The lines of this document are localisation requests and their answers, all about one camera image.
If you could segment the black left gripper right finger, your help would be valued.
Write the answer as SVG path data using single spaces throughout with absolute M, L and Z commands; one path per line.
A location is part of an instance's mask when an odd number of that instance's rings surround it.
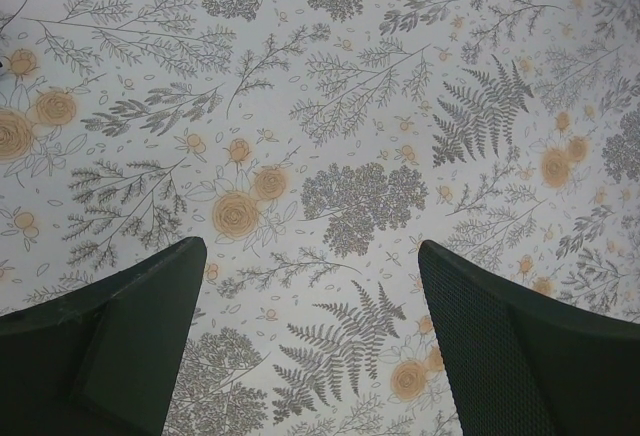
M 638 434 L 638 325 L 556 301 L 431 240 L 418 262 L 464 434 Z

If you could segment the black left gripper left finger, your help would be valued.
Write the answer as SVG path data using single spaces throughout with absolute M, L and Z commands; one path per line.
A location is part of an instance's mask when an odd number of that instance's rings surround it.
M 206 259 L 188 237 L 2 316 L 2 434 L 161 434 Z

